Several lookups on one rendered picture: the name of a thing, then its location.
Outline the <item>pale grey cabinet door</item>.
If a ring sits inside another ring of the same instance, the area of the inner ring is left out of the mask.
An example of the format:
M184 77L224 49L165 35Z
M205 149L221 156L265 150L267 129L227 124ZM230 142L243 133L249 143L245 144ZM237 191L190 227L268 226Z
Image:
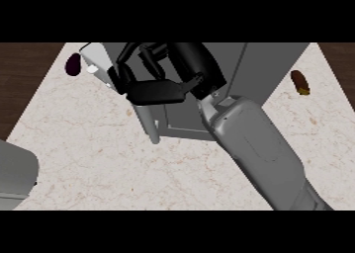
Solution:
M110 78L107 70L113 67L113 60L107 48L101 42L89 42L79 50L80 56L86 62L86 65L95 65L98 71L92 74L106 84L106 86L117 91L114 86L114 81ZM146 131L146 134L150 136L153 144L160 143L160 134L156 125L156 121L151 115L151 110L148 106L135 106L134 107L137 116Z

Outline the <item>dark purple eggplant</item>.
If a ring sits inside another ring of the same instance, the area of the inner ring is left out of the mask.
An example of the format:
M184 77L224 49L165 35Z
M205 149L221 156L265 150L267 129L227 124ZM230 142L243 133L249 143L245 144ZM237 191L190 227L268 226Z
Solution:
M78 76L80 73L80 54L78 52L67 59L64 71L69 76Z

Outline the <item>brown oblong vegetable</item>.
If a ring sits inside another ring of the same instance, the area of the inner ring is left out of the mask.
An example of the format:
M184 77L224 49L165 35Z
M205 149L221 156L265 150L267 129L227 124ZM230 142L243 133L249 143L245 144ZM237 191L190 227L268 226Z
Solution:
M308 87L307 79L298 70L292 71L292 80L296 85L298 93L301 95L308 95L310 94L310 87Z

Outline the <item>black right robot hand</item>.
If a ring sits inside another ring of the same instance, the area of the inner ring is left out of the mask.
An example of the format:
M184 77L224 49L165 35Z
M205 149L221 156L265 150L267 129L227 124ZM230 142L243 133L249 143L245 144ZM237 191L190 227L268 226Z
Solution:
M138 81L126 64L135 49L154 80ZM172 62L180 83L166 77L159 64L165 58ZM128 42L116 64L107 74L117 93L126 95L137 106L182 103L187 93L203 100L227 84L218 62L202 42Z

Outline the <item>dark grey cabinet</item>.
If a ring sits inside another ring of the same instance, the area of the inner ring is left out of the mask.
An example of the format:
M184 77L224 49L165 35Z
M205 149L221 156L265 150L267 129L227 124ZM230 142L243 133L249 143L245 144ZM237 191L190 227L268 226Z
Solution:
M218 89L218 100L243 95L264 105L299 59L307 43L206 42L227 84ZM148 106L162 136L211 140L202 124L196 98L182 103Z

